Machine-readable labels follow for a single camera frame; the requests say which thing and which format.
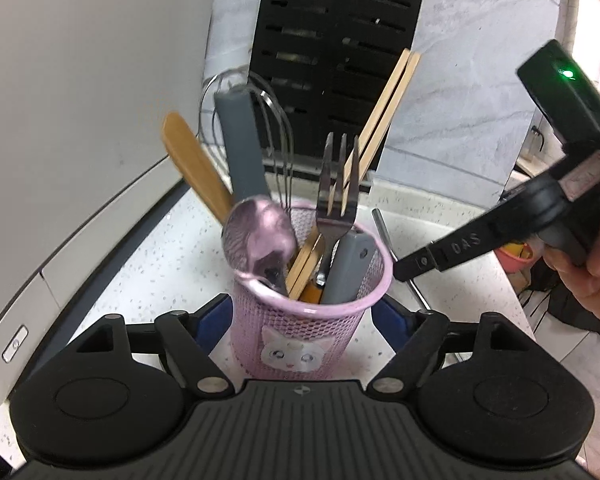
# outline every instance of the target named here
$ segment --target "human hand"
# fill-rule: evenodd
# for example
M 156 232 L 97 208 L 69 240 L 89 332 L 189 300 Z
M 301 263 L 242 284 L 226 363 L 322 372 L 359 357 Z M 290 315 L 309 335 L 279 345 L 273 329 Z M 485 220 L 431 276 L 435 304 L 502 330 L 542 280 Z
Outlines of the human hand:
M 600 319 L 600 232 L 584 267 L 574 266 L 565 253 L 549 247 L 544 252 L 544 260 L 560 274 L 576 300 Z

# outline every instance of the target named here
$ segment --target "green light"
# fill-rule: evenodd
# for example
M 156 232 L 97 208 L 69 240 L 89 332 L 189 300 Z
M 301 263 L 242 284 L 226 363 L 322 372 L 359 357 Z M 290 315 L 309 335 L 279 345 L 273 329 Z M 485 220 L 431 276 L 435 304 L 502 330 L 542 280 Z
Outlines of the green light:
M 567 70 L 562 70 L 562 69 L 560 69 L 560 70 L 558 70 L 558 72 L 560 74 L 562 74 L 563 76 L 567 77 L 568 79 L 573 79 L 573 75 L 574 75 L 573 74 L 573 70 L 568 70 L 568 69 Z

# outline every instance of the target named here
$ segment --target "wooden chopsticks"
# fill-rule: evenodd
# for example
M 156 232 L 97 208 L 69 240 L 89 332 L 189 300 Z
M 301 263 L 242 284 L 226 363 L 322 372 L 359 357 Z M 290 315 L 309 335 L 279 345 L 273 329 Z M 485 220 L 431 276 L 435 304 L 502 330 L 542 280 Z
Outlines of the wooden chopsticks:
M 371 161 L 376 156 L 378 148 L 386 135 L 391 119 L 404 95 L 411 77 L 416 69 L 420 54 L 410 52 L 405 49 L 395 65 L 394 71 L 380 94 L 376 106 L 371 111 L 371 115 L 362 129 L 358 138 L 360 146 L 360 178 L 366 174 Z M 347 203 L 349 194 L 349 178 L 351 174 L 352 156 L 349 155 L 344 168 L 344 196 L 342 203 Z M 302 294 L 305 286 L 311 279 L 315 266 L 318 264 L 322 253 L 324 252 L 324 242 L 319 236 L 318 229 L 314 226 L 307 237 L 304 245 L 300 249 L 294 264 L 286 277 L 286 290 L 289 291 L 289 298 L 297 300 Z

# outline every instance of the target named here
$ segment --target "white appliance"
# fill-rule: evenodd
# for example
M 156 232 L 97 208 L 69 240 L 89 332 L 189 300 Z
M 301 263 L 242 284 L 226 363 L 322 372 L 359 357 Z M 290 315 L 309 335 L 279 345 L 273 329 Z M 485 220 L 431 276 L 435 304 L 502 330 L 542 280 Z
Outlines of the white appliance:
M 179 180 L 213 0 L 0 0 L 0 404 L 84 280 Z

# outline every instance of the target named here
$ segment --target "cat face print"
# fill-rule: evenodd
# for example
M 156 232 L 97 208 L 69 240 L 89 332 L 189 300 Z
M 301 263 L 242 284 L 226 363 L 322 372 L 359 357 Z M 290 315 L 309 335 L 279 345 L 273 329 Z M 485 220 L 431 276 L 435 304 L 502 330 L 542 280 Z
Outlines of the cat face print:
M 260 359 L 264 364 L 287 372 L 314 372 L 322 364 L 324 354 L 331 348 L 333 337 L 315 341 L 291 339 L 270 326 L 262 327 L 264 348 Z

